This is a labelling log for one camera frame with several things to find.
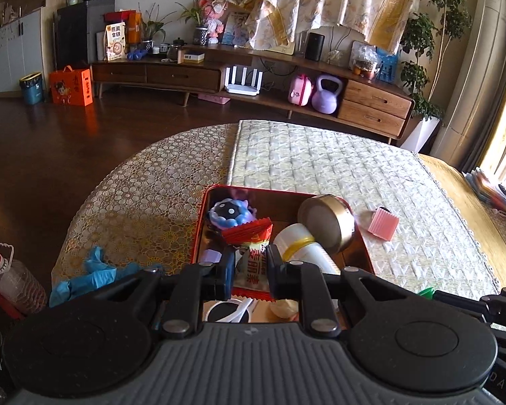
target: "pink soap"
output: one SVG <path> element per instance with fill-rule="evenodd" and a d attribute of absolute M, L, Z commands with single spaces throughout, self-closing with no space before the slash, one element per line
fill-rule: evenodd
<path fill-rule="evenodd" d="M 390 241 L 398 224 L 399 218 L 397 216 L 378 208 L 367 231 L 381 239 Z"/>

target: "snack bag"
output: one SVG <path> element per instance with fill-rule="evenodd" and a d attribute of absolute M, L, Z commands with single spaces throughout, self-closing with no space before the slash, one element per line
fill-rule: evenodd
<path fill-rule="evenodd" d="M 266 274 L 266 246 L 272 235 L 269 217 L 223 230 L 225 242 L 243 252 L 236 267 L 233 294 L 271 300 Z"/>

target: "black refrigerator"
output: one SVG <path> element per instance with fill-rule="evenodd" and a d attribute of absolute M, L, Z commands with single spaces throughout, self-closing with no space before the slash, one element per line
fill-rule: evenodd
<path fill-rule="evenodd" d="M 104 14 L 114 0 L 87 0 L 58 9 L 54 23 L 56 68 L 87 69 L 97 61 L 97 33 L 105 30 Z"/>

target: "doll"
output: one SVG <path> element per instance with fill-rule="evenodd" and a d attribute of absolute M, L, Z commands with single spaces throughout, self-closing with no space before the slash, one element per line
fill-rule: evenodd
<path fill-rule="evenodd" d="M 204 12 L 204 17 L 206 19 L 206 27 L 208 28 L 208 34 L 210 39 L 208 40 L 208 44 L 217 44 L 219 43 L 219 34 L 223 31 L 223 25 L 220 21 L 225 9 L 227 8 L 227 4 L 224 5 L 216 3 L 212 4 L 214 0 L 200 0 L 199 5 Z"/>

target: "wooden drawer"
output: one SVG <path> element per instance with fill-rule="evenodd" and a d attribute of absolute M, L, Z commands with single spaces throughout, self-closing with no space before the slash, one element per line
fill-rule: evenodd
<path fill-rule="evenodd" d="M 353 80 L 348 81 L 343 98 L 360 105 L 379 109 L 400 118 L 407 117 L 412 103 L 410 100 L 401 98 L 395 94 L 387 93 L 381 89 Z"/>
<path fill-rule="evenodd" d="M 94 82 L 146 83 L 146 66 L 140 63 L 93 63 Z"/>
<path fill-rule="evenodd" d="M 364 126 L 393 138 L 399 137 L 405 125 L 405 120 L 403 118 L 365 105 L 356 104 L 349 100 L 343 100 L 343 102 L 341 102 L 337 117 L 351 124 L 354 123 L 359 126 Z"/>
<path fill-rule="evenodd" d="M 218 93 L 221 89 L 221 71 L 196 69 L 176 65 L 147 65 L 147 82 L 181 89 Z"/>

